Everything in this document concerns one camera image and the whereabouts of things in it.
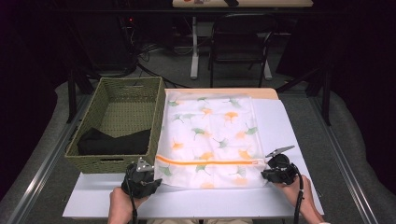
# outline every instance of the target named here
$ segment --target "table leg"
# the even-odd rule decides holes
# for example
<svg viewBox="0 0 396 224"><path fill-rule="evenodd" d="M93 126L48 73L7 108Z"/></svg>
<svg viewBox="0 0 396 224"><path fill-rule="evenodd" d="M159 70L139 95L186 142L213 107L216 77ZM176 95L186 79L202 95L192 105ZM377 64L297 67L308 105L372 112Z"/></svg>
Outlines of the table leg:
<svg viewBox="0 0 396 224"><path fill-rule="evenodd" d="M192 17L192 61L191 61L191 79L198 78L198 40L197 40L197 20L196 17Z"/></svg>

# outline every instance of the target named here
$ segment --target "desk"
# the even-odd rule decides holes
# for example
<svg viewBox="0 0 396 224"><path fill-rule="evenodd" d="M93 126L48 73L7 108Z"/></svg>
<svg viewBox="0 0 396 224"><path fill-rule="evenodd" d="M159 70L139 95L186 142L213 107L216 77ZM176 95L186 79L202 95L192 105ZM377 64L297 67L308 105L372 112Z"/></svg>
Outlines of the desk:
<svg viewBox="0 0 396 224"><path fill-rule="evenodd" d="M312 7L311 0L243 0L239 1L238 7ZM173 7L228 7L224 0L174 0ZM197 21L192 18L192 60L191 60L191 79L198 78L199 52L197 43ZM271 70L268 62L265 63L264 75L266 80L271 80Z"/></svg>
<svg viewBox="0 0 396 224"><path fill-rule="evenodd" d="M310 178L286 110L272 89L183 89L184 92L248 93L253 98L265 154L277 147L295 145L285 152L300 172ZM119 186L124 174L80 174L64 209L64 217L107 218L108 195ZM323 209L314 191L319 212ZM271 183L257 189L182 189L160 185L138 209L148 218L279 218L293 217L294 208Z"/></svg>

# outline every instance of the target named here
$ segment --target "folded black fabric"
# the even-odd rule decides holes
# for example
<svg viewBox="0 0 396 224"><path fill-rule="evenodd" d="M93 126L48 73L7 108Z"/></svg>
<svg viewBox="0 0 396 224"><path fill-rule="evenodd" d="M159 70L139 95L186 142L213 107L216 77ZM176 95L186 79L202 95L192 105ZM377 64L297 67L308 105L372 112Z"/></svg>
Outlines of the folded black fabric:
<svg viewBox="0 0 396 224"><path fill-rule="evenodd" d="M80 155L145 155L150 129L114 138L90 128L78 141Z"/></svg>

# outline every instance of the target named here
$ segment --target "human hand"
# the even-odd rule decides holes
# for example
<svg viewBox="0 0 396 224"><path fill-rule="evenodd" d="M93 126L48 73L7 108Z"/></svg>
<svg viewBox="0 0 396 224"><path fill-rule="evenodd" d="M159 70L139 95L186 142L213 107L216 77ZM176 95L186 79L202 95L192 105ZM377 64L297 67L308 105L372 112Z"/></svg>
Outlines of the human hand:
<svg viewBox="0 0 396 224"><path fill-rule="evenodd" d="M136 199L134 205L136 209L149 197ZM132 203L128 194L122 188L116 187L110 193L110 207L108 210L108 224L125 224L132 219Z"/></svg>
<svg viewBox="0 0 396 224"><path fill-rule="evenodd" d="M304 194L301 202L300 213L303 215L308 223L320 223L324 222L323 217L315 207L314 197L312 195L311 181L302 175L304 183ZM300 178L294 177L294 182L290 185L274 183L274 185L280 189L288 199L288 201L295 206L297 203L297 197L300 192Z"/></svg>

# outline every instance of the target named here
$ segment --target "floral fabric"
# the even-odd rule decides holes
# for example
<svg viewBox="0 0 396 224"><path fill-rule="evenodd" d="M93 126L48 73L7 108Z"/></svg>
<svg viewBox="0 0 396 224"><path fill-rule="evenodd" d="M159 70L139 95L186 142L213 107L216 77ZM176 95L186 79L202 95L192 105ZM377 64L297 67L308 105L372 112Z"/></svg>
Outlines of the floral fabric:
<svg viewBox="0 0 396 224"><path fill-rule="evenodd" d="M167 93L154 178L192 189L257 188L265 165L249 96Z"/></svg>

